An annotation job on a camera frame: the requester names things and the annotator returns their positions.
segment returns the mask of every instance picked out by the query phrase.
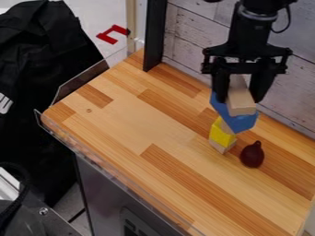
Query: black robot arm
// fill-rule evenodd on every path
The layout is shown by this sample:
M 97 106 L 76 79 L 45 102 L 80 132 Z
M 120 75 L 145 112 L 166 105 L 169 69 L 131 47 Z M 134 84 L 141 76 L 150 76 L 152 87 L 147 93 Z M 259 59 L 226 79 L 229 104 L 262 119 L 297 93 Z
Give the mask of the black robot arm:
M 286 8 L 290 18 L 289 6 L 293 2 L 296 1 L 242 0 L 236 3 L 227 42 L 203 50 L 202 73 L 212 76 L 218 101 L 226 101 L 232 74 L 250 74 L 251 95 L 255 102 L 260 102 L 275 77 L 286 73 L 286 62 L 292 51 L 270 45 L 268 40 L 278 11 Z M 235 58 L 237 62 L 229 62 L 227 58 Z

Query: metal frame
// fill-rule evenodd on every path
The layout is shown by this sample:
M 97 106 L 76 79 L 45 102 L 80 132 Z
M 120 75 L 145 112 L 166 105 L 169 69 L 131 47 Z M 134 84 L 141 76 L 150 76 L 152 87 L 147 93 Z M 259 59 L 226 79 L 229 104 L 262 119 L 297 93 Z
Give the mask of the metal frame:
M 148 0 L 144 71 L 162 62 L 168 0 Z

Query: dark red object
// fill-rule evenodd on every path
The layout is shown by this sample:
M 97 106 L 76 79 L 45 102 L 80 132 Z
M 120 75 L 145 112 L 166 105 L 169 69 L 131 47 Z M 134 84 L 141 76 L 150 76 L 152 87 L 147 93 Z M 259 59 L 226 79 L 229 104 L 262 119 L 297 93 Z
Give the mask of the dark red object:
M 121 33 L 125 36 L 128 36 L 128 34 L 129 34 L 128 29 L 124 29 L 123 27 L 113 25 L 110 29 L 107 29 L 105 32 L 99 33 L 97 35 L 97 37 L 103 41 L 110 43 L 110 44 L 115 44 L 118 40 L 115 40 L 114 38 L 109 36 L 109 34 L 112 33 L 113 31 Z
M 253 145 L 245 147 L 240 153 L 240 160 L 247 167 L 259 168 L 264 160 L 262 142 L 256 141 Z

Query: wooden table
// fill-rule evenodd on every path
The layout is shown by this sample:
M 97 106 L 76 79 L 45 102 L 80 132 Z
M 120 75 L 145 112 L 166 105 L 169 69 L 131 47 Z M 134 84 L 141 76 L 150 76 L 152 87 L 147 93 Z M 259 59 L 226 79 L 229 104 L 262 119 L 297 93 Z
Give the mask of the wooden table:
M 42 121 L 193 235 L 301 233 L 315 193 L 314 141 L 261 114 L 222 156 L 207 140 L 218 116 L 211 90 L 165 64 L 143 72 L 142 60 L 133 54 Z M 266 159 L 252 170 L 238 156 L 256 140 Z

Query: block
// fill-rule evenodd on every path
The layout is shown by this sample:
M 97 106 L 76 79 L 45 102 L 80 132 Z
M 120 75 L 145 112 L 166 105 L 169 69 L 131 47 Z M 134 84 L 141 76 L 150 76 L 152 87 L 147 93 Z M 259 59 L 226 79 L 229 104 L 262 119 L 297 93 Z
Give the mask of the block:
M 209 139 L 217 142 L 224 148 L 228 148 L 236 140 L 235 135 L 229 135 L 223 132 L 220 126 L 221 118 L 219 117 L 211 126 Z
M 227 93 L 227 110 L 230 116 L 254 115 L 256 103 L 241 75 L 231 76 Z
M 233 130 L 228 126 L 228 124 L 221 118 L 221 129 L 223 130 L 224 133 L 228 134 L 228 135 L 235 135 L 235 133 L 233 132 Z
M 252 129 L 256 124 L 259 115 L 258 112 L 254 115 L 238 115 L 232 117 L 228 113 L 228 106 L 216 100 L 215 92 L 212 92 L 210 103 L 235 134 Z
M 229 152 L 233 147 L 236 146 L 237 144 L 237 140 L 235 140 L 229 147 L 223 147 L 221 145 L 219 145 L 218 143 L 216 143 L 214 140 L 209 139 L 209 144 L 215 148 L 219 153 L 221 154 L 226 154 L 227 152 Z

